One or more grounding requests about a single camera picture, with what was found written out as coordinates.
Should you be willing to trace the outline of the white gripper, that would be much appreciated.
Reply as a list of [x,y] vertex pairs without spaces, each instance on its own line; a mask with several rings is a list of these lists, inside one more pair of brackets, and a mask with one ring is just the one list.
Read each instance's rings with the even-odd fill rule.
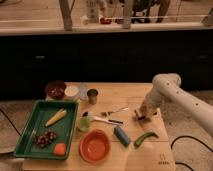
[[144,100],[139,107],[139,116],[144,118],[151,118],[156,113],[156,109],[148,105],[148,102]]

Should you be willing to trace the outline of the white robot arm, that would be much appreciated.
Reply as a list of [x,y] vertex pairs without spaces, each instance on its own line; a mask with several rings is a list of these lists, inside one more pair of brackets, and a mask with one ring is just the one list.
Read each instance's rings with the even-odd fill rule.
[[213,137],[213,106],[181,89],[181,77],[178,74],[157,74],[153,77],[152,84],[152,89],[146,94],[138,110],[142,118],[151,118],[163,99],[168,98],[186,110]]

